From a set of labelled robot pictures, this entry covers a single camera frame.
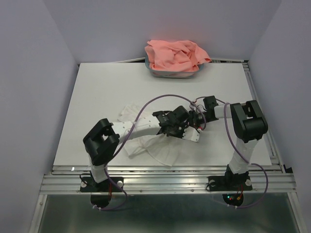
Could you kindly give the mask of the white pleated skirt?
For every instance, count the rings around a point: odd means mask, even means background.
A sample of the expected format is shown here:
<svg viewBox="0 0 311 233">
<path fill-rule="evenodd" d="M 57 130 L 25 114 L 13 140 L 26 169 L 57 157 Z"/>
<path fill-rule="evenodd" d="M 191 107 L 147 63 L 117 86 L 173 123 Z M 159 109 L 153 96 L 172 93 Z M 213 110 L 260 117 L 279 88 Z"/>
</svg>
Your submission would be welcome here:
<svg viewBox="0 0 311 233">
<path fill-rule="evenodd" d="M 161 164 L 173 166 L 181 154 L 183 140 L 163 134 L 128 140 L 123 154 L 136 165 Z"/>
</svg>

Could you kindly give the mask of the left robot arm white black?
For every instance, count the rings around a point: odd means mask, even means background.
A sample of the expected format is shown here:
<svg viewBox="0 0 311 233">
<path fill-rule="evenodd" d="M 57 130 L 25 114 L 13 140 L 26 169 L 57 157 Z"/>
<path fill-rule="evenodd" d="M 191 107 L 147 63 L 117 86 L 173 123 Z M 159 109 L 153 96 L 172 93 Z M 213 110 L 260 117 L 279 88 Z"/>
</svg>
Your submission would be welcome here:
<svg viewBox="0 0 311 233">
<path fill-rule="evenodd" d="M 199 135 L 189 124 L 190 114 L 178 106 L 173 111 L 157 111 L 134 121 L 109 122 L 104 118 L 83 138 L 91 162 L 91 185 L 97 191 L 108 187 L 107 164 L 126 141 L 142 136 L 164 134 L 197 142 Z"/>
</svg>

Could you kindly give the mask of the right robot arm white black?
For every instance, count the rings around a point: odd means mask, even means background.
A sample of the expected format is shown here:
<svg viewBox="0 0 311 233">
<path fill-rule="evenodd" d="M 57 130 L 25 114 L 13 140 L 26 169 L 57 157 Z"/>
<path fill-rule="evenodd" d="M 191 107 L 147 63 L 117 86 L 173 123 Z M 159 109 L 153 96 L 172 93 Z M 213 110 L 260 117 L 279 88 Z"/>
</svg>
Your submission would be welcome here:
<svg viewBox="0 0 311 233">
<path fill-rule="evenodd" d="M 224 185 L 235 189 L 248 179 L 248 166 L 255 146 L 268 131 L 268 123 L 256 100 L 245 103 L 228 103 L 215 96 L 201 97 L 204 102 L 202 121 L 196 125 L 224 119 L 225 130 L 234 153 L 227 165 Z"/>
</svg>

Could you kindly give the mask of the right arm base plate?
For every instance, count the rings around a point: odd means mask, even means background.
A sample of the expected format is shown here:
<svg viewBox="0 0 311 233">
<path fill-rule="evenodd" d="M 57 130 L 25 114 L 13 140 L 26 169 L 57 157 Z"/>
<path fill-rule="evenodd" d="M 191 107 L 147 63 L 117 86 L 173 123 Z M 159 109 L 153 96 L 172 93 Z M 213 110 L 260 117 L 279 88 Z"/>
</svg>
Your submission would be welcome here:
<svg viewBox="0 0 311 233">
<path fill-rule="evenodd" d="M 208 192 L 223 192 L 223 200 L 225 204 L 239 208 L 244 201 L 244 192 L 252 191 L 252 183 L 250 177 L 233 175 L 209 176 L 206 184 Z"/>
</svg>

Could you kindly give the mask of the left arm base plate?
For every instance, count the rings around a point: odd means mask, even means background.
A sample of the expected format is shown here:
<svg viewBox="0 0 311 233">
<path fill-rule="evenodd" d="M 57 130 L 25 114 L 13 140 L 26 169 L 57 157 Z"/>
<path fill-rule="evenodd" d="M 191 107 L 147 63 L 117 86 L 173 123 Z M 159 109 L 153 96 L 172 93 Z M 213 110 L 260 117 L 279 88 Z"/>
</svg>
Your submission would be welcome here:
<svg viewBox="0 0 311 233">
<path fill-rule="evenodd" d="M 127 194 L 123 189 L 123 177 L 112 177 L 96 183 L 91 175 L 83 173 L 80 178 L 80 192 L 90 194 L 90 203 L 93 209 L 99 211 L 113 211 L 123 206 L 127 200 Z M 121 204 L 113 204 L 113 194 L 124 194 L 125 200 Z"/>
</svg>

